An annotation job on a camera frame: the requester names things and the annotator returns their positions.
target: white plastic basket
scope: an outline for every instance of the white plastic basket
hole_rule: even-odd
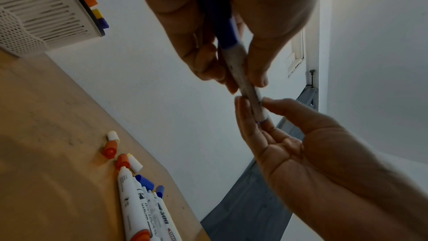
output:
[[[22,57],[104,36],[83,0],[0,0],[0,48]]]

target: blue marker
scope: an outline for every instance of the blue marker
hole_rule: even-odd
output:
[[[238,84],[242,96],[250,101],[255,121],[260,123],[267,120],[268,112],[261,105],[260,91],[250,83],[243,71],[247,51],[241,42],[236,22],[232,17],[230,0],[198,0],[198,2],[218,39],[226,64]]]

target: table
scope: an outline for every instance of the table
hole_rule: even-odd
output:
[[[182,239],[209,240],[167,170],[49,57],[0,50],[1,239],[124,240],[117,172],[100,154],[111,130],[165,186]]]

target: wall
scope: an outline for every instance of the wall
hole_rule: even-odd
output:
[[[111,27],[106,37],[49,56],[165,166],[201,220],[252,159],[233,96],[189,71],[144,0],[97,1]],[[246,43],[250,38],[247,33]],[[283,51],[277,60],[288,55]],[[304,65],[290,78],[272,71],[267,94],[297,98],[306,83]]]
[[[378,155],[379,158],[387,161],[395,166],[396,169],[410,177],[410,179],[425,193],[428,193],[428,165],[390,154],[378,153]],[[293,214],[281,240],[321,241],[322,239],[316,232],[300,220],[299,217]]]
[[[333,0],[328,113],[376,149],[428,163],[428,1]]]

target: human hand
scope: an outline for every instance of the human hand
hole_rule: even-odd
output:
[[[326,240],[426,240],[428,199],[333,118],[292,99],[263,99],[305,134],[259,127],[249,103],[236,118],[260,172],[283,203]]]
[[[268,84],[266,72],[281,48],[308,21],[317,0],[231,0],[242,34],[244,23],[254,34],[245,71],[257,87]],[[221,54],[217,60],[214,34],[204,21],[197,0],[146,0],[172,45],[202,80],[215,79],[234,93],[238,87]]]

